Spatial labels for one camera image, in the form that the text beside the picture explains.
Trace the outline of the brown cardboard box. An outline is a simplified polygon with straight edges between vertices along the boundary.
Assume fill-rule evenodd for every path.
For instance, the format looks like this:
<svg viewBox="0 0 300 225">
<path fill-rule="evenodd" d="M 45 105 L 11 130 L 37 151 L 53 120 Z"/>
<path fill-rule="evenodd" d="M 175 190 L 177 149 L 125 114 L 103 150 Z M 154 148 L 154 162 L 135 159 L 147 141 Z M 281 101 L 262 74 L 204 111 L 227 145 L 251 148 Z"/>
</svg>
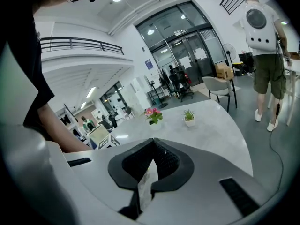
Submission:
<svg viewBox="0 0 300 225">
<path fill-rule="evenodd" d="M 214 65 L 217 78 L 231 80 L 234 78 L 234 72 L 231 66 L 227 66 L 226 63 L 217 63 Z"/>
</svg>

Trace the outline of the person's black clothing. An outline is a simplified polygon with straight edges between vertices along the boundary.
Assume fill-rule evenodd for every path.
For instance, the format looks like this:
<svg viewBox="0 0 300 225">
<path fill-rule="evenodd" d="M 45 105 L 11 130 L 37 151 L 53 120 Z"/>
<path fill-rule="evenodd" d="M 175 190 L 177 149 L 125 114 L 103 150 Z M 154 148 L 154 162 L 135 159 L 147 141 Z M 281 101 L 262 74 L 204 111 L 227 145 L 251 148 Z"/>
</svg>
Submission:
<svg viewBox="0 0 300 225">
<path fill-rule="evenodd" d="M 0 53 L 4 44 L 10 49 L 27 78 L 38 90 L 24 126 L 38 131 L 46 140 L 52 138 L 42 125 L 38 109 L 46 105 L 54 94 L 48 86 L 41 65 L 41 44 L 33 17 L 33 6 L 47 0 L 0 0 Z"/>
</svg>

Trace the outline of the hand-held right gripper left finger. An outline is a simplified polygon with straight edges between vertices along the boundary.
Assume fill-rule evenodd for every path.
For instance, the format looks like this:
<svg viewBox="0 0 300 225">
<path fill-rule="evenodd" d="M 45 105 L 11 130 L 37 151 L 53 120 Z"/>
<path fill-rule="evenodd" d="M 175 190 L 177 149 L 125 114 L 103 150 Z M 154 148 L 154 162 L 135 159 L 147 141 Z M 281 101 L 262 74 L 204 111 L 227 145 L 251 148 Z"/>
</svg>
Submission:
<svg viewBox="0 0 300 225">
<path fill-rule="evenodd" d="M 65 159 L 69 161 L 89 158 L 91 161 L 82 165 L 73 166 L 72 169 L 84 184 L 84 186 L 106 206 L 122 215 L 137 219 L 151 203 L 150 187 L 155 182 L 154 160 L 147 166 L 141 181 L 137 185 L 137 192 L 123 189 L 117 186 L 108 172 L 108 164 L 111 158 L 121 154 L 144 140 L 137 140 L 112 148 L 65 153 Z"/>
</svg>

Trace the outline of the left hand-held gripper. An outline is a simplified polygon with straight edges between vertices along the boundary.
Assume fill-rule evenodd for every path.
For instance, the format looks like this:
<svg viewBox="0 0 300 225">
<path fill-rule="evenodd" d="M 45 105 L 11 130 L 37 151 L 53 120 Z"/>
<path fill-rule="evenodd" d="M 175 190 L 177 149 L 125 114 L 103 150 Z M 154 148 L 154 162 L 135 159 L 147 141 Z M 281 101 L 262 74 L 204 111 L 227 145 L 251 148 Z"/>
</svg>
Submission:
<svg viewBox="0 0 300 225">
<path fill-rule="evenodd" d="M 109 134 L 98 144 L 97 148 L 106 149 L 106 148 L 120 146 L 120 145 L 121 143 Z"/>
</svg>

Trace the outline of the small green potted plant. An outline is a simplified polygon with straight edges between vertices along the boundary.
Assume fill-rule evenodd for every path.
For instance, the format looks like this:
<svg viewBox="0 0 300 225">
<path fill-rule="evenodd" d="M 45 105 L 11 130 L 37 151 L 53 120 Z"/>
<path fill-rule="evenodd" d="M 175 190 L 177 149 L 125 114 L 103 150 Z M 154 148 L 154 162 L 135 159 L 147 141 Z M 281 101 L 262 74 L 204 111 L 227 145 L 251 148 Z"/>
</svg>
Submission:
<svg viewBox="0 0 300 225">
<path fill-rule="evenodd" d="M 191 110 L 185 110 L 184 113 L 184 122 L 187 127 L 192 127 L 195 125 L 195 115 L 194 112 Z"/>
</svg>

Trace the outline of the grey chair with black legs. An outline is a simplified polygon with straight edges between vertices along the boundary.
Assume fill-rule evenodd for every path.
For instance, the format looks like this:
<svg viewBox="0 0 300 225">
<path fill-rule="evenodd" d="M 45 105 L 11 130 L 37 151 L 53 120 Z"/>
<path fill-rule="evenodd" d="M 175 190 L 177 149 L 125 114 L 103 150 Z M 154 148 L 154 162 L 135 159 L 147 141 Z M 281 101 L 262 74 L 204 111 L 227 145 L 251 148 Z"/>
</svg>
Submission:
<svg viewBox="0 0 300 225">
<path fill-rule="evenodd" d="M 219 96 L 228 97 L 227 100 L 227 112 L 229 112 L 231 94 L 233 93 L 235 108 L 237 108 L 237 98 L 236 98 L 236 90 L 234 86 L 233 79 L 224 80 L 215 77 L 206 76 L 202 78 L 206 89 L 209 93 L 209 99 L 211 99 L 211 95 L 215 95 L 217 97 L 217 101 L 220 102 Z"/>
</svg>

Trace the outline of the pink flower potted plant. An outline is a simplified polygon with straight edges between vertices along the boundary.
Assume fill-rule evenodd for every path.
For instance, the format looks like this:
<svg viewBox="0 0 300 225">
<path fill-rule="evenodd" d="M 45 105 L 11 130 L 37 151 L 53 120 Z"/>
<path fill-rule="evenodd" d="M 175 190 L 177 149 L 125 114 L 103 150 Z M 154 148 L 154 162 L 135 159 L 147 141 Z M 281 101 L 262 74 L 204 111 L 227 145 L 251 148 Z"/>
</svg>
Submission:
<svg viewBox="0 0 300 225">
<path fill-rule="evenodd" d="M 163 114 L 157 108 L 147 108 L 144 111 L 145 120 L 148 122 L 151 129 L 159 129 L 161 121 L 163 120 Z"/>
</svg>

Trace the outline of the white desk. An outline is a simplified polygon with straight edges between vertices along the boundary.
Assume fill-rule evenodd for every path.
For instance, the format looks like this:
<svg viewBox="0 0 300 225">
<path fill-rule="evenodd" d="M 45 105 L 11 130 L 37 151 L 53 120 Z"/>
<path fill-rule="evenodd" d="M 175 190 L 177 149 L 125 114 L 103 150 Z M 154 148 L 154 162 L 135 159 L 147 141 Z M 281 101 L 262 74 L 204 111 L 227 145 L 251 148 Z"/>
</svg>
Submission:
<svg viewBox="0 0 300 225">
<path fill-rule="evenodd" d="M 291 60 L 290 66 L 285 63 L 285 70 L 288 73 L 286 94 L 291 98 L 291 103 L 288 107 L 288 118 L 286 125 L 289 126 L 293 117 L 296 100 L 296 82 L 300 79 L 300 60 Z"/>
</svg>

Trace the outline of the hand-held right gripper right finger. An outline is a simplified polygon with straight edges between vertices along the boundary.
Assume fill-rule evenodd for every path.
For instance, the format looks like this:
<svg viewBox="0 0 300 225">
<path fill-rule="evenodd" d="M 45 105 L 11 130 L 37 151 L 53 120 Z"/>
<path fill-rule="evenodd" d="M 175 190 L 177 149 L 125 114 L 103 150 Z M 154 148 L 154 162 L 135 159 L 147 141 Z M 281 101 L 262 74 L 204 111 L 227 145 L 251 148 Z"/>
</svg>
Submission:
<svg viewBox="0 0 300 225">
<path fill-rule="evenodd" d="M 194 163 L 189 181 L 172 192 L 156 193 L 141 224 L 231 224 L 244 218 L 241 206 L 255 211 L 265 203 L 265 189 L 248 173 L 215 153 L 163 140 Z"/>
</svg>

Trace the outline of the beige patterned round bucket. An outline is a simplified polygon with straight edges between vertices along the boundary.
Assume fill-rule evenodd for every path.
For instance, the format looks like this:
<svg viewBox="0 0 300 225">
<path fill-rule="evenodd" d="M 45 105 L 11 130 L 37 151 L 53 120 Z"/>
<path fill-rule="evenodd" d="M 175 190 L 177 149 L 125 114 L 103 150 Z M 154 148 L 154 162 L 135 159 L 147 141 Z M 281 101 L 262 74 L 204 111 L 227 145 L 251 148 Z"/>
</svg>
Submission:
<svg viewBox="0 0 300 225">
<path fill-rule="evenodd" d="M 89 133 L 89 138 L 101 149 L 109 142 L 109 132 L 103 125 L 99 125 Z"/>
</svg>

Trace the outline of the black standing fan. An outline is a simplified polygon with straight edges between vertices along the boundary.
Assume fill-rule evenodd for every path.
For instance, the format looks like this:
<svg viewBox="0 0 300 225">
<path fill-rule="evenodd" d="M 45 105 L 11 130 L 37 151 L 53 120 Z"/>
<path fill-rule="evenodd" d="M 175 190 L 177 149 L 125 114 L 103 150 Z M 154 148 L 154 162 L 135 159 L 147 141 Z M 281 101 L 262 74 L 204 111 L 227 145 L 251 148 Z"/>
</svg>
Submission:
<svg viewBox="0 0 300 225">
<path fill-rule="evenodd" d="M 153 105 L 156 105 L 159 109 L 167 107 L 168 103 L 164 102 L 164 98 L 160 97 L 157 89 L 155 88 L 155 82 L 153 80 L 149 80 L 147 76 L 144 76 L 145 81 L 147 82 L 150 91 L 147 92 L 148 97 L 152 101 Z"/>
<path fill-rule="evenodd" d="M 226 54 L 227 60 L 230 62 L 233 67 L 233 61 L 236 58 L 236 50 L 230 43 L 223 44 L 223 49 Z"/>
</svg>

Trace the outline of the person's left forearm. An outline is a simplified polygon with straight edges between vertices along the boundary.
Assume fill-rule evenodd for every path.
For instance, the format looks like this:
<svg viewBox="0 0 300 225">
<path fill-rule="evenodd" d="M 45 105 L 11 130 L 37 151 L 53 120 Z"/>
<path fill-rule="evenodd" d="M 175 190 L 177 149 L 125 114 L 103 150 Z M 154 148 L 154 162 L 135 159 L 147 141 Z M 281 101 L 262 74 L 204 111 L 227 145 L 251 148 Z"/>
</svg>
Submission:
<svg viewBox="0 0 300 225">
<path fill-rule="evenodd" d="M 64 152 L 70 153 L 92 150 L 91 147 L 81 142 L 67 129 L 48 104 L 39 108 L 37 112 L 48 135 Z"/>
</svg>

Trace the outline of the black office chair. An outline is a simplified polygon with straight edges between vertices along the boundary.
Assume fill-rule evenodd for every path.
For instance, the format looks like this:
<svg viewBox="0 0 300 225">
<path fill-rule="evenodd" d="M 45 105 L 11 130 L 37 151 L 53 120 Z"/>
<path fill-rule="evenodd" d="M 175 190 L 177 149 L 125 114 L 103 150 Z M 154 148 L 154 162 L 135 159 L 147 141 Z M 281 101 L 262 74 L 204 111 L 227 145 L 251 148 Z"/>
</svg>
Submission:
<svg viewBox="0 0 300 225">
<path fill-rule="evenodd" d="M 179 67 L 170 67 L 169 79 L 171 80 L 174 91 L 180 102 L 183 101 L 185 97 L 191 97 L 193 99 L 194 92 L 191 90 L 189 77 L 186 76 L 185 72 Z"/>
</svg>

